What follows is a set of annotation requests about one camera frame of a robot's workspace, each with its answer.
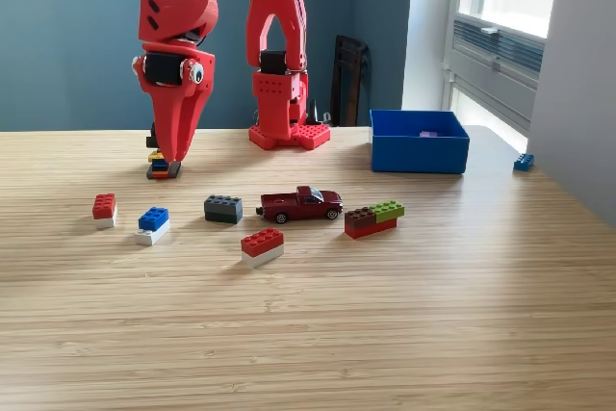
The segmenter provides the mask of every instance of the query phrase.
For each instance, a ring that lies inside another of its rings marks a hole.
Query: stacked lego bricks
[[[117,220],[117,204],[114,194],[99,194],[92,206],[94,226],[99,230],[113,228]]]
[[[242,200],[238,197],[212,195],[203,204],[205,219],[219,223],[237,224],[244,214]]]
[[[141,245],[154,245],[170,228],[169,211],[152,207],[139,219],[139,231],[135,233],[135,241]]]
[[[149,180],[165,180],[167,178],[176,178],[181,163],[172,162],[171,164],[165,161],[163,153],[159,150],[154,151],[147,157],[147,162],[150,163],[150,169],[147,171]]]
[[[345,233],[357,240],[396,228],[403,216],[404,206],[394,200],[350,211],[345,214]]]
[[[242,261],[259,267],[285,253],[285,237],[274,228],[268,228],[242,240]]]

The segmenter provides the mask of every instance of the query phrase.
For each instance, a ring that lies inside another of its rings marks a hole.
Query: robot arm
[[[305,121],[308,80],[303,0],[252,0],[247,21],[247,56],[251,65],[261,67],[275,15],[287,39],[285,62],[290,72],[284,70],[283,75],[272,76],[280,89],[271,89],[271,94],[269,89],[263,89],[263,83],[270,81],[267,73],[255,73],[253,87],[259,97],[261,135],[266,139],[289,140],[297,132],[297,125]],[[217,21],[217,0],[141,0],[140,39],[144,41],[145,54],[133,61],[133,68],[141,88],[152,97],[157,139],[168,162],[182,161],[188,153],[201,112],[212,93],[215,57],[197,50],[197,46]]]

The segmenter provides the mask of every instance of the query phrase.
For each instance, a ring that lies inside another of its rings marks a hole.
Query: gray lego brick
[[[217,221],[219,223],[231,223],[237,225],[242,219],[242,211],[237,215],[217,214],[215,212],[206,212],[205,219],[207,221]]]
[[[242,200],[238,197],[216,195],[208,197],[203,205],[206,214],[211,212],[228,216],[240,215],[243,207]]]

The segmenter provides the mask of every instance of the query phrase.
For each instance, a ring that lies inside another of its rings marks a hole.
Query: toy car
[[[320,192],[311,187],[297,187],[296,193],[264,194],[257,215],[278,223],[306,218],[333,220],[343,211],[343,200],[334,192]]]

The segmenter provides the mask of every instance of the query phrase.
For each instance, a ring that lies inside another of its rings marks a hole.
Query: blue lego brick
[[[522,154],[518,158],[518,161],[513,165],[514,170],[521,170],[528,172],[535,164],[535,157],[532,154]]]
[[[471,139],[448,111],[371,110],[372,170],[464,173]],[[438,137],[422,137],[422,133]]]
[[[153,207],[139,219],[139,229],[146,231],[158,231],[169,220],[169,211]]]
[[[153,159],[152,166],[167,170],[169,168],[169,163],[165,161],[164,159]]]

